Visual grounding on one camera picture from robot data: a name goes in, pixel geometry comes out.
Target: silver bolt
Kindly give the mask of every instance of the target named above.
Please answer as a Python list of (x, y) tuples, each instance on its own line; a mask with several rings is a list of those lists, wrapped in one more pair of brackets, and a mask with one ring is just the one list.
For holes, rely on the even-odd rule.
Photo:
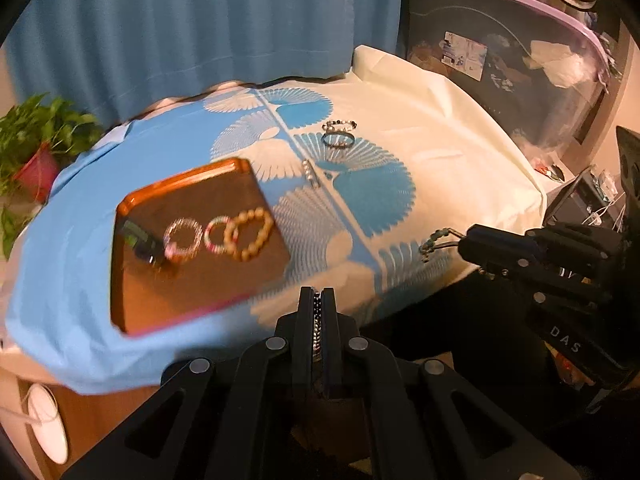
[(284, 338), (276, 336), (268, 338), (265, 344), (269, 350), (282, 350), (287, 344), (287, 341)]
[(440, 375), (444, 372), (444, 364), (437, 359), (429, 359), (425, 362), (424, 369), (429, 375)]
[(209, 370), (209, 360), (203, 357), (198, 357), (189, 363), (189, 370), (194, 374), (201, 374)]
[(369, 341), (363, 337), (352, 337), (349, 339), (349, 348), (351, 348), (351, 350), (366, 350), (367, 346), (369, 346)]

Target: pink flower pot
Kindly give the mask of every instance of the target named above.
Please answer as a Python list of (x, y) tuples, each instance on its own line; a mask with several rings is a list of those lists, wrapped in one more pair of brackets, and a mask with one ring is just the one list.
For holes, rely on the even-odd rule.
[(51, 193), (53, 181), (60, 169), (51, 155), (48, 144), (42, 144), (30, 160), (14, 175), (14, 180), (26, 189), (35, 200), (43, 203)]

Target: potted plant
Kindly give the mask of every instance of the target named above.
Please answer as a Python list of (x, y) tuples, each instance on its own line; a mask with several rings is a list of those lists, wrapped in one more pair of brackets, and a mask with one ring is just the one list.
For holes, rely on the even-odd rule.
[[(70, 101), (55, 98), (45, 105), (43, 98), (44, 94), (34, 95), (0, 118), (0, 196), (23, 190), (37, 202), (46, 202), (60, 168), (90, 149), (104, 133), (94, 115), (76, 112)], [(29, 220), (3, 207), (5, 257)]]

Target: blue curtain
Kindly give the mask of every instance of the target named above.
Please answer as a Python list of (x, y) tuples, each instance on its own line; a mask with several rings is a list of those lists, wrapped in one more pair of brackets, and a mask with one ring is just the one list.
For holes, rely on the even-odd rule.
[(6, 41), (20, 98), (50, 92), (108, 125), (238, 79), (345, 72), (393, 52), (400, 0), (32, 0)]

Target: black bangle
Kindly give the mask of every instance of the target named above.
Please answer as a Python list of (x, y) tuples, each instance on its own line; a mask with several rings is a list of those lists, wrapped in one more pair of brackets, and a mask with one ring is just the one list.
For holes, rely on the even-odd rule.
[(330, 132), (351, 132), (358, 127), (355, 121), (327, 121), (322, 125), (322, 129)]
[[(337, 136), (338, 140), (329, 140), (330, 136)], [(344, 150), (350, 148), (356, 142), (356, 138), (349, 132), (343, 132), (341, 130), (330, 131), (322, 135), (322, 143), (329, 148), (337, 148), (338, 150)]]

